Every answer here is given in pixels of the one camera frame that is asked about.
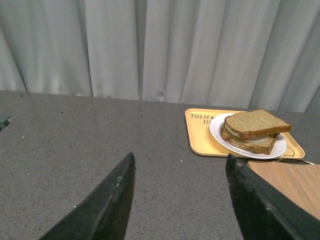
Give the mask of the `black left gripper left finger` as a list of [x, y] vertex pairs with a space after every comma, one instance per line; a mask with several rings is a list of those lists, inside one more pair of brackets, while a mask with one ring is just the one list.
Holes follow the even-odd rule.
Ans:
[[128, 153], [87, 198], [43, 240], [123, 240], [135, 188], [135, 157]]

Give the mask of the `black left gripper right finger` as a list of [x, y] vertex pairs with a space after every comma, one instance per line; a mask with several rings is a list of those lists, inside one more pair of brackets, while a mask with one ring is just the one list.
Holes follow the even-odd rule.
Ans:
[[320, 221], [232, 154], [225, 165], [232, 206], [246, 240], [318, 240]]

